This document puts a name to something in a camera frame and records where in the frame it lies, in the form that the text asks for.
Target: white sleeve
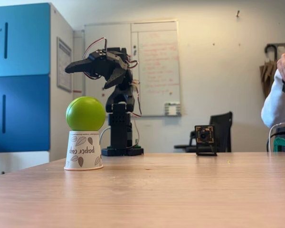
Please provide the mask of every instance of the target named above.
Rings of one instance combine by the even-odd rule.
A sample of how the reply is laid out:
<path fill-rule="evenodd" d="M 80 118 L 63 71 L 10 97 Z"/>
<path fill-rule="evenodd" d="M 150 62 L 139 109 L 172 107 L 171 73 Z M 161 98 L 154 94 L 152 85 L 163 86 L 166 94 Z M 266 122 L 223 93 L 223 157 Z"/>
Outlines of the white sleeve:
<path fill-rule="evenodd" d="M 262 108 L 262 120 L 267 127 L 285 122 L 285 93 L 282 91 L 282 76 L 277 70 L 270 94 Z"/>

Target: black chair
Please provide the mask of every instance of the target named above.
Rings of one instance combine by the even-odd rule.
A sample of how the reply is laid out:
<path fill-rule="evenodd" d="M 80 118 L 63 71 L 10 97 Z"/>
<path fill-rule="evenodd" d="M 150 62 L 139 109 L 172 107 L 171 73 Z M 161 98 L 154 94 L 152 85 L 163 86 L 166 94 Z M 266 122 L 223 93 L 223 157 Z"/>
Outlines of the black chair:
<path fill-rule="evenodd" d="M 231 152 L 230 129 L 232 126 L 232 112 L 221 115 L 212 115 L 209 124 L 215 126 L 217 152 Z M 190 132 L 189 145 L 175 145 L 174 148 L 184 149 L 186 152 L 195 153 L 196 146 L 192 145 L 192 140 L 196 137 L 195 135 L 195 131 Z M 211 152 L 211 148 L 209 146 L 199 147 L 199 152 Z"/>

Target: table surface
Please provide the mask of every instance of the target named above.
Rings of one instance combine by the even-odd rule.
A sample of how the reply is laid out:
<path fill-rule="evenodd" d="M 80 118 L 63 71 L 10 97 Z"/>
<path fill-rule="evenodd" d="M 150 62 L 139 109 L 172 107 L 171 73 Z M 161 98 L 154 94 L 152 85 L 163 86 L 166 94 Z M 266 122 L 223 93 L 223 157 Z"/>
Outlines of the table surface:
<path fill-rule="evenodd" d="M 65 160 L 0 176 L 0 228 L 284 228 L 285 153 Z"/>

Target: upside-down paper cup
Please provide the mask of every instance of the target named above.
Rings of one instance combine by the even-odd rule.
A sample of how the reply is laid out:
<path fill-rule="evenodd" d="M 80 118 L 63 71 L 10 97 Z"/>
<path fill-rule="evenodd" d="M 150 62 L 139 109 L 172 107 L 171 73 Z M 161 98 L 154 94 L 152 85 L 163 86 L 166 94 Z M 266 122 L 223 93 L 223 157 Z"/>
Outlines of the upside-down paper cup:
<path fill-rule="evenodd" d="M 99 132 L 70 131 L 65 170 L 96 170 L 103 167 Z"/>

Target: green ball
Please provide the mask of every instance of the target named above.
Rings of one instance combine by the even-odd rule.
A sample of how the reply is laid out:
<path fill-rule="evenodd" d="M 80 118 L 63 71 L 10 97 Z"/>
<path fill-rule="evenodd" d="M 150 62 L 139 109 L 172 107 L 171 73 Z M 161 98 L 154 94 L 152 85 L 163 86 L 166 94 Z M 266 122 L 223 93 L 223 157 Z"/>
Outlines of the green ball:
<path fill-rule="evenodd" d="M 73 131 L 98 131 L 105 122 L 105 109 L 97 99 L 81 96 L 67 107 L 66 121 Z"/>

